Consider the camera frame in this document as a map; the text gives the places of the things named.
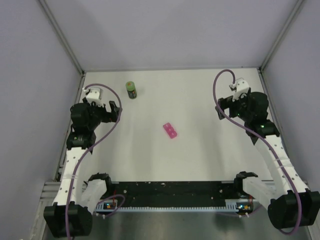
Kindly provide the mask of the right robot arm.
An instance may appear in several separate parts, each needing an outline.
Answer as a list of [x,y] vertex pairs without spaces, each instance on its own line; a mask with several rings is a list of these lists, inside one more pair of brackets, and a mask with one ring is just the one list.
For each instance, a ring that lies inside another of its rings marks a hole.
[[280,132],[268,118],[269,101],[262,92],[242,93],[214,98],[219,119],[227,119],[245,130],[261,154],[274,182],[271,189],[258,175],[242,171],[234,180],[233,192],[239,198],[247,195],[267,210],[271,224],[278,230],[312,226],[320,210],[320,193],[311,191],[295,170],[284,150]]

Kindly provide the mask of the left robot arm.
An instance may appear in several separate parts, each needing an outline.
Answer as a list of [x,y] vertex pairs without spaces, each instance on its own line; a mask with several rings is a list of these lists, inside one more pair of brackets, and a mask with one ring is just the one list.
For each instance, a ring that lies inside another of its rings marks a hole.
[[52,205],[43,217],[55,238],[88,236],[93,227],[93,212],[100,200],[114,191],[107,173],[91,173],[89,163],[96,140],[95,129],[101,123],[117,124],[122,108],[109,101],[106,106],[84,100],[70,108],[71,132],[66,141],[66,161],[60,186]]

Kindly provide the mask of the green pill bottle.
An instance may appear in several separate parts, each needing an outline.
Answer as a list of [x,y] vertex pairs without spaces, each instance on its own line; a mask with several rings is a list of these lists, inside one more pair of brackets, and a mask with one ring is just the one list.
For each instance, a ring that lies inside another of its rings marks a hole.
[[130,99],[136,99],[137,98],[137,90],[136,90],[135,83],[133,81],[128,81],[125,84],[125,87],[126,87],[128,97]]

